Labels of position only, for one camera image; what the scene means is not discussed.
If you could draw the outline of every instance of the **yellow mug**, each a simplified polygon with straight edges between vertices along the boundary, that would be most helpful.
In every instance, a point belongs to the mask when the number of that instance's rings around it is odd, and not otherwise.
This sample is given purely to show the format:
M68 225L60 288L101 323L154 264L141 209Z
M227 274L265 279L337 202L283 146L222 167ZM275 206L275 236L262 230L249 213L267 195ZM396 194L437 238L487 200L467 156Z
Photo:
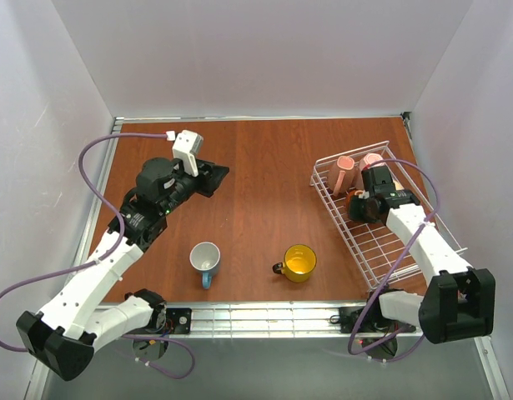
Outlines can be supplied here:
M291 282L307 280L315 269L314 250L304 244L295 244L284 255L284 262L273 265L273 272L284 274Z

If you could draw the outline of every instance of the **wire basket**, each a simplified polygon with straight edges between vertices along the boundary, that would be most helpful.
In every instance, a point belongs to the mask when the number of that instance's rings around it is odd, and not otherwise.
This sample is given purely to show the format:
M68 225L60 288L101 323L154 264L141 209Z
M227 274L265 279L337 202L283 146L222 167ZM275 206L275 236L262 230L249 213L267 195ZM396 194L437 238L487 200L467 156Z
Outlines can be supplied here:
M317 193L321 197L324 206L329 211L334 225L338 228L341 237L362 272L369 290L373 290L379 285L397 257L402 253L405 245L382 223L367 224L350 221L345 209L345 195L338 197L331 196L332 191L327 187L326 180L330 166L340 156L353 158L356 165L358 165L360 159L365 154L372 152L380 154L383 158L395 158L388 146L389 144L389 141L380 142L371 146L356 148L355 150L321 158L315 162L314 171L309 181L310 186L314 186L317 189ZM430 213L432 206L402 165L397 162L388 162L387 166L395 180L399 181L405 188L414 192L421 201L425 213ZM466 250L465 247L460 246L438 216L435 217L435 224L440 234L453 250L458 254L462 254ZM421 270L411 255L408 254L403 259L400 267L391 274L389 283L402 281L419 274L421 274Z

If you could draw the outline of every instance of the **wooden table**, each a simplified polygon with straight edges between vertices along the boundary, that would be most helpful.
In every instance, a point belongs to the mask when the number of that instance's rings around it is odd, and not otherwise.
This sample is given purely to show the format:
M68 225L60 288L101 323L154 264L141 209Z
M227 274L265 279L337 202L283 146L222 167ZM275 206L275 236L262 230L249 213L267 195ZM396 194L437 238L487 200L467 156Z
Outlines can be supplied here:
M335 153L390 140L398 158L414 162L399 117L127 123L122 132L161 133L189 129L204 136L199 158L230 167L212 198L192 196L168 216L168 229L106 297L121 302L127 292L147 288L170 302L247 302L275 300L358 300L367 286L317 192L309 185L314 162ZM106 198L119 206L134 186L143 162L171 158L171 143L125 138L118 141ZM418 176L410 172L418 182ZM93 248L113 214L98 217ZM221 250L220 274L203 290L189 263L200 242ZM318 265L311 279L292 283L271 266L286 249L303 243L314 249ZM399 286L423 293L421 276Z

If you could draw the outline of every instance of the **blue mug handle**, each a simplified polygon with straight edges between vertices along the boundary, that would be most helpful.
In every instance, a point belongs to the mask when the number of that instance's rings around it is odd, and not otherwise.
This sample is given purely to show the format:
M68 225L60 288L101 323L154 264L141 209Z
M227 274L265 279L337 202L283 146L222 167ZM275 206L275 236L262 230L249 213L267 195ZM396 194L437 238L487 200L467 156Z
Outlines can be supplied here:
M209 276L209 272L203 273L203 288L209 289L212 284L212 277Z

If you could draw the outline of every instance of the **white wall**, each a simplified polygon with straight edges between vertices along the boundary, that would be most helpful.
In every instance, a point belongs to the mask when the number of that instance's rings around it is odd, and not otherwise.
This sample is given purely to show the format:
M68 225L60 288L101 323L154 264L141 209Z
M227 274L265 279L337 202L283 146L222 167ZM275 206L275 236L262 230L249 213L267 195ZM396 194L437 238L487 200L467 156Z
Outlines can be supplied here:
M53 0L113 115L380 115L471 0Z
M513 398L513 0L475 0L412 113L420 163L476 268L496 279L493 344Z
M83 145L109 133L106 105L48 0L0 0L0 291L70 266L92 196L77 170ZM88 159L98 175L103 151ZM62 282L19 289L0 304L0 337ZM0 399L23 398L33 357L0 348Z

